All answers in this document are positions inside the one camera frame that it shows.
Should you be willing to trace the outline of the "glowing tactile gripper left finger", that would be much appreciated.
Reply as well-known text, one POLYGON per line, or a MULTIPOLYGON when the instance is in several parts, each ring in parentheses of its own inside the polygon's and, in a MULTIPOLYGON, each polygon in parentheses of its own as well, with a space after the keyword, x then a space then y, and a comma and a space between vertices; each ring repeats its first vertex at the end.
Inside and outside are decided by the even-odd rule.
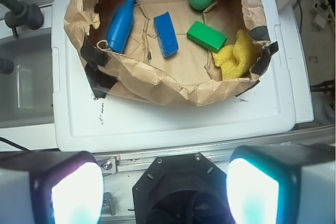
POLYGON ((1 223, 98 223, 103 193, 89 152, 1 153, 1 223))

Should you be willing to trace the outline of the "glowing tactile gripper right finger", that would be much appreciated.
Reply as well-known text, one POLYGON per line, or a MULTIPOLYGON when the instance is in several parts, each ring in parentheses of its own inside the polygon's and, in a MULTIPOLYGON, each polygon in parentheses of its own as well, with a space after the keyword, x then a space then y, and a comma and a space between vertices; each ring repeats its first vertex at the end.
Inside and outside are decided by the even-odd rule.
POLYGON ((236 223, 335 223, 335 147, 241 145, 226 190, 236 223))

